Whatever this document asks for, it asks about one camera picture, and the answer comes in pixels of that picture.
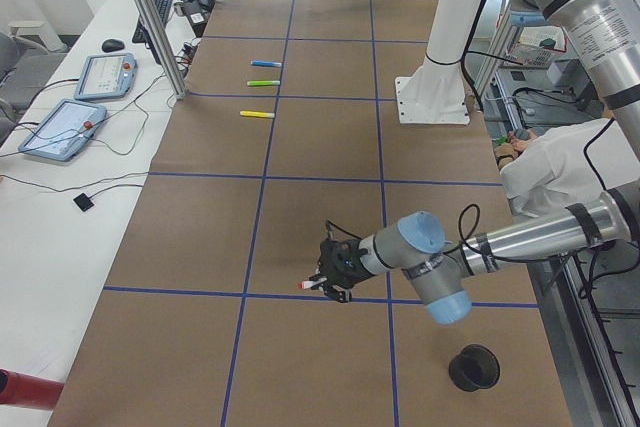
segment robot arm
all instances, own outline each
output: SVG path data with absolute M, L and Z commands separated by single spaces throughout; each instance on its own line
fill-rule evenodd
M 640 158 L 640 0 L 522 0 L 565 28 L 605 104 Z M 365 239 L 320 246 L 316 275 L 302 288 L 339 302 L 373 276 L 401 269 L 434 319 L 455 322 L 471 309 L 463 277 L 491 273 L 509 262 L 528 262 L 595 247 L 613 239 L 640 240 L 640 183 L 603 192 L 588 204 L 463 239 L 443 254 L 444 234 L 426 212 L 400 219 Z
M 444 233 L 436 217 L 415 212 L 365 239 L 320 244 L 315 275 L 301 288 L 321 290 L 338 302 L 351 300 L 358 283 L 402 270 L 436 322 L 450 324 L 471 310 L 461 279 L 492 273 L 507 263 L 595 247 L 613 239 L 640 239 L 640 183 L 603 192 L 588 204 L 463 240 L 444 254 Z

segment computer mouse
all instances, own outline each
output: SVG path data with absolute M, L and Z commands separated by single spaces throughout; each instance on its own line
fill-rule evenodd
M 115 52 L 124 49 L 124 42 L 118 39 L 107 39 L 102 43 L 103 52 Z

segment white shirt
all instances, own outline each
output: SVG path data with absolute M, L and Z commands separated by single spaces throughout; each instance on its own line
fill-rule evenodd
M 514 209 L 541 215 L 598 198 L 602 188 L 582 149 L 607 122 L 608 119 L 598 119 L 549 129 L 514 162 L 504 166 L 500 176 Z M 588 152 L 607 189 L 640 178 L 640 162 L 617 122 Z

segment hand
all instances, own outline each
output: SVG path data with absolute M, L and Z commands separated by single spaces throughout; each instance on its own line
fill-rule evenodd
M 513 146 L 505 142 L 499 147 L 493 149 L 493 154 L 496 157 L 496 161 L 498 163 L 498 169 L 502 169 L 505 165 L 513 162 L 516 157 L 518 157 L 518 153 L 515 151 Z
M 509 132 L 509 134 L 507 134 L 509 143 L 513 146 L 516 152 L 524 152 L 527 150 L 531 142 L 538 138 L 536 133 L 531 129 L 527 130 L 527 133 L 529 134 L 529 138 L 527 140 L 517 138 L 513 132 Z

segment marker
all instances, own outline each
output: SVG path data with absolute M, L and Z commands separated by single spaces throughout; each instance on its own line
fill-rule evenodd
M 271 87 L 280 85 L 279 80 L 250 80 L 247 82 L 248 87 Z
M 251 65 L 256 67 L 282 67 L 282 62 L 269 62 L 268 60 L 252 60 Z
M 260 119 L 273 119 L 276 116 L 273 112 L 256 112 L 254 110 L 241 110 L 240 115 L 243 117 L 258 117 Z
M 326 282 L 326 281 L 327 281 L 326 277 L 320 277 L 318 280 L 305 280 L 298 284 L 298 288 L 301 290 L 307 290 L 307 289 L 310 289 L 311 287 L 314 287 L 318 284 L 322 284 L 323 282 Z

